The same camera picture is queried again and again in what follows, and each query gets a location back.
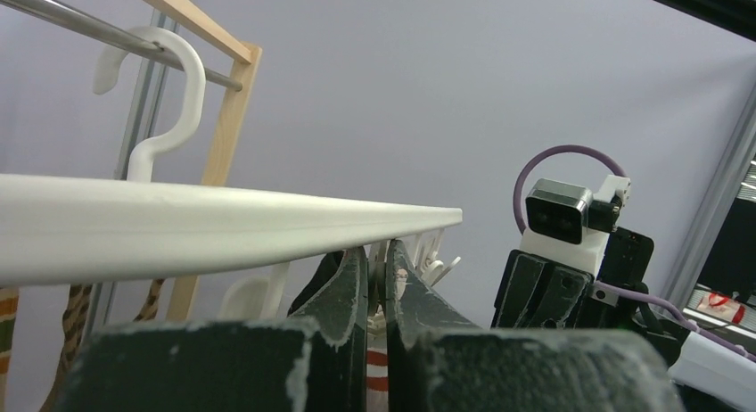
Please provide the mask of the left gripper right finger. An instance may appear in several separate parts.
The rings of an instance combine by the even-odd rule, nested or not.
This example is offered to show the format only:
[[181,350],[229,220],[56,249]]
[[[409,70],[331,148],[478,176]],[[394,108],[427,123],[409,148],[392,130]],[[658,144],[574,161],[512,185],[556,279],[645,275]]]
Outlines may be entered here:
[[390,243],[384,287],[392,411],[681,411],[667,364],[622,329],[482,328]]

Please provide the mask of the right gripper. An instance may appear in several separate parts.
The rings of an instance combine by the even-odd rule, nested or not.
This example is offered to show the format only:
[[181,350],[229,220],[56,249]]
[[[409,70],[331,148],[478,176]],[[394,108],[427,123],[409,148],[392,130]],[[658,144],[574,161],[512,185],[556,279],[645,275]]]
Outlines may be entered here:
[[598,297],[596,280],[647,293],[643,283],[653,240],[619,227],[609,235],[597,276],[524,251],[509,253],[494,301],[493,328],[627,328],[640,303],[608,292]]

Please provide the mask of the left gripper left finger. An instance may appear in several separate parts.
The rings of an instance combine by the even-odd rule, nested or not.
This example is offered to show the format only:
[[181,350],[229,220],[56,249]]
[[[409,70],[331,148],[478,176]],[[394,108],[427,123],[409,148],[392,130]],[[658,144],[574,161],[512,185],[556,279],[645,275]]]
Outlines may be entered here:
[[367,257],[330,253],[328,280],[277,320],[105,328],[74,361],[57,411],[362,411]]

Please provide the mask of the red white striped sock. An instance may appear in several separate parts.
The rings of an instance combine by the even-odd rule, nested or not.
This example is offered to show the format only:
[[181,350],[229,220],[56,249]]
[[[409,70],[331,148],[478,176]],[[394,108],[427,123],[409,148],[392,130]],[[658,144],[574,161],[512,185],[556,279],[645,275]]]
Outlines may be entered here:
[[380,309],[367,319],[366,411],[389,410],[386,320]]

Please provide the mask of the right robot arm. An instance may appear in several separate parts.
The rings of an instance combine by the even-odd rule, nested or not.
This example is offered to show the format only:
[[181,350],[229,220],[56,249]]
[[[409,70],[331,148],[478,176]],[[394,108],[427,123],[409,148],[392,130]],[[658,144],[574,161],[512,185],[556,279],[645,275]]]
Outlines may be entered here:
[[664,358],[689,411],[753,411],[755,363],[711,339],[694,322],[652,311],[615,290],[646,294],[642,278],[653,240],[618,228],[609,236],[596,278],[525,251],[509,253],[494,301],[494,328],[622,329],[646,339]]

